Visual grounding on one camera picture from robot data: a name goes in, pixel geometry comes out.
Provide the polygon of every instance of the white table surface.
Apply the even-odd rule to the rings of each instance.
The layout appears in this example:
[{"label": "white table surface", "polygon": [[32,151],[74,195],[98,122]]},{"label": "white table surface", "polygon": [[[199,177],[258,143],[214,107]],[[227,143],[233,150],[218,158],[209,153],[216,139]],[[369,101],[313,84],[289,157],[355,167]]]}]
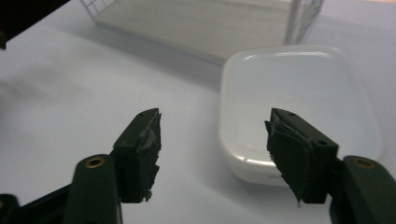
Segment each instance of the white table surface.
[{"label": "white table surface", "polygon": [[[360,69],[396,176],[396,4],[328,0],[304,44],[342,49]],[[139,112],[163,113],[161,170],[124,223],[331,223],[328,206],[245,183],[219,150],[219,64],[95,26],[71,1],[0,52],[0,190],[29,203],[70,183]]]}]

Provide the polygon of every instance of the white tray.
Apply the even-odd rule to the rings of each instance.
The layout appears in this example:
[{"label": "white tray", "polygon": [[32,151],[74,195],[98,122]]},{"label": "white tray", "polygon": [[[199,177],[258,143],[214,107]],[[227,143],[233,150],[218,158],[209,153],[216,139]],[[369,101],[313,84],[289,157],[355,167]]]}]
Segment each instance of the white tray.
[{"label": "white tray", "polygon": [[[311,12],[311,7],[302,5],[300,11]],[[244,49],[284,45],[291,2],[118,0],[104,8],[92,14],[98,24],[224,63]],[[297,32],[302,27],[295,23],[296,34],[304,33]]]},{"label": "white tray", "polygon": [[225,64],[219,138],[230,167],[254,183],[286,185],[266,150],[272,107],[298,114],[340,145],[338,157],[376,159],[380,131],[340,50],[313,46],[252,49]]}]

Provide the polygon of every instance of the brass screw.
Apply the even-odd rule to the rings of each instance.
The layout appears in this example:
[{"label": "brass screw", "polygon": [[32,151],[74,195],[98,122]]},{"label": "brass screw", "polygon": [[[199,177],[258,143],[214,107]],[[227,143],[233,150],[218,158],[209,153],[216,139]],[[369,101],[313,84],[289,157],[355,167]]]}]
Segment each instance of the brass screw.
[{"label": "brass screw", "polygon": [[359,167],[362,167],[364,169],[374,169],[375,164],[372,161],[366,160],[364,158],[355,158],[353,160],[355,164],[359,165]]},{"label": "brass screw", "polygon": [[102,157],[94,157],[94,158],[88,160],[87,162],[85,162],[85,167],[93,169],[93,168],[97,168],[103,164],[105,164],[105,159],[103,159]]}]

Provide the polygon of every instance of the white plastic tub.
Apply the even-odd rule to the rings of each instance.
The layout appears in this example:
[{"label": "white plastic tub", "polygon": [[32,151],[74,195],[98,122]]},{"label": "white plastic tub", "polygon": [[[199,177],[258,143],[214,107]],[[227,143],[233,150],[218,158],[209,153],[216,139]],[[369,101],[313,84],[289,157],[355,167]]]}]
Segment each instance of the white plastic tub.
[{"label": "white plastic tub", "polygon": [[377,158],[381,134],[357,70],[338,49],[279,47],[235,54],[223,70],[219,138],[230,167],[254,183],[285,185],[266,150],[272,107],[298,114],[339,144],[338,156]]}]

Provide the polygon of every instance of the plastic container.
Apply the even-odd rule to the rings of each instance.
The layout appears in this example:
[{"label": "plastic container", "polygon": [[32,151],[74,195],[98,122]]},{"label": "plastic container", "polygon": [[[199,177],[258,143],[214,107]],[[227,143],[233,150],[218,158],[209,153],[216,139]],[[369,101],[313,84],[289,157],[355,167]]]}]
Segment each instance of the plastic container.
[{"label": "plastic container", "polygon": [[253,183],[286,185],[266,150],[272,107],[298,114],[346,155],[383,151],[357,69],[338,49],[287,46],[235,54],[223,70],[219,138],[233,172]]},{"label": "plastic container", "polygon": [[322,0],[80,0],[93,20],[224,63],[243,49],[299,44]]}]

